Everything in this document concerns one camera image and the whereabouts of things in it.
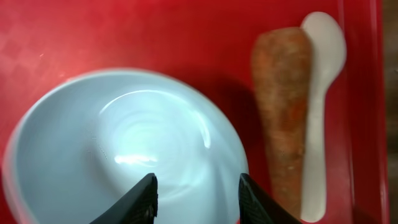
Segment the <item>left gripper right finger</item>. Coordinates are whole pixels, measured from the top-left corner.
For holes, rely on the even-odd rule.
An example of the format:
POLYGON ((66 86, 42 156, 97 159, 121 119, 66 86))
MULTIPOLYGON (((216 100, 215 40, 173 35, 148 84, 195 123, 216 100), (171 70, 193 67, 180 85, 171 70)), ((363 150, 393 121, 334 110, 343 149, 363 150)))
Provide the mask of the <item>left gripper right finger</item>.
POLYGON ((238 194, 240 224, 301 224, 246 173, 240 175, 238 194))

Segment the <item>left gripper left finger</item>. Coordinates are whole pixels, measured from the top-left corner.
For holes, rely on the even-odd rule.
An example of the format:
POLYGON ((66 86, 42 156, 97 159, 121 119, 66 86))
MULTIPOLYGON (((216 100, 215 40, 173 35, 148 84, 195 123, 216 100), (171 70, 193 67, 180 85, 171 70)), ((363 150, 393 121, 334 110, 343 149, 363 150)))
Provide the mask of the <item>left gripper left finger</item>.
POLYGON ((157 190, 157 177, 148 173, 90 224, 154 224, 158 211, 157 190))

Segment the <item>small light blue bowl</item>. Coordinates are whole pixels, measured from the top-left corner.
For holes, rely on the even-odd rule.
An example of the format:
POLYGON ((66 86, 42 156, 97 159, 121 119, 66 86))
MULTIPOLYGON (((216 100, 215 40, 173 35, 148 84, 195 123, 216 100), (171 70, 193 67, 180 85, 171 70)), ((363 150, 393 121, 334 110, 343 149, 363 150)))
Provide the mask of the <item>small light blue bowl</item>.
POLYGON ((41 97, 7 145, 2 184, 18 223, 90 223, 146 174, 156 223, 236 223, 241 140, 205 96, 146 70, 86 73, 41 97))

